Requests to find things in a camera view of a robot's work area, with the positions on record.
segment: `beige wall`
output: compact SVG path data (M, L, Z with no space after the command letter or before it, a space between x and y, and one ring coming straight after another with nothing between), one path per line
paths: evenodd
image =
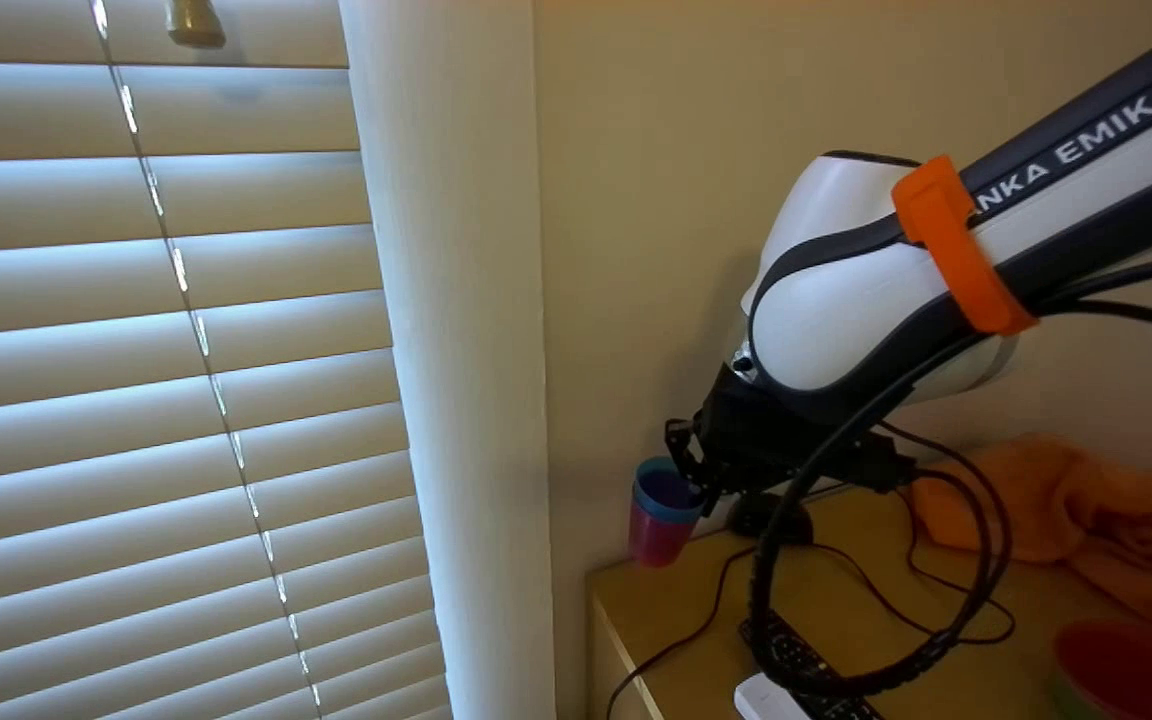
M1152 0L535 8L559 717L579 717L584 574L626 553L632 468L707 391L797 173L832 149L972 161L1151 46ZM1152 372L1123 374L1152 329L1047 325L1018 373L910 427L1064 430L1152 467Z

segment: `red bowl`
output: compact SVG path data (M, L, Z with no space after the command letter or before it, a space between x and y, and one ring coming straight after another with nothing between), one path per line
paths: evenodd
M1066 682L1115 720L1152 720L1152 628L1107 621L1066 626L1053 643Z

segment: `franka emika robot arm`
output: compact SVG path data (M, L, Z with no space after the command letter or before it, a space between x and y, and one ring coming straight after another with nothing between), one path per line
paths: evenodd
M1010 532L998 560L983 536L964 609L882 669L803 675L780 664L765 637L776 525L814 480L828 475L878 492L914 482L914 460L870 429L902 402L986 382L1015 343L969 321L932 252L902 229L908 218L893 210L892 191L916 167L829 152L804 169L741 301L745 336L694 418L666 424L666 445L700 488L705 514L726 493L790 480L755 553L750 626L764 673L796 692L877 694L926 670L957 642L1010 553ZM973 205L964 236L1029 313L1068 311L1082 295L1115 287L1087 278L1152 247L1152 50L958 176Z

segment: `cup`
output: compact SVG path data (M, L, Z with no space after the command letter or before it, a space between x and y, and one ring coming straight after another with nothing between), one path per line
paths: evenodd
M641 462L630 502L630 556L647 568L664 568L677 560L703 506L703 498L679 473L673 460Z

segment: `wall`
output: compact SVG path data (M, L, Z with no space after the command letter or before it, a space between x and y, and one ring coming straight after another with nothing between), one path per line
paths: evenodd
M1147 50L1152 1L535 8L558 702L575 719L584 575L626 554L632 468L707 391L797 173L832 149L967 164ZM1044 325L1018 373L901 419L955 444L1062 430L1152 467L1152 328Z
M554 715L529 0L347 0L349 81L460 720Z

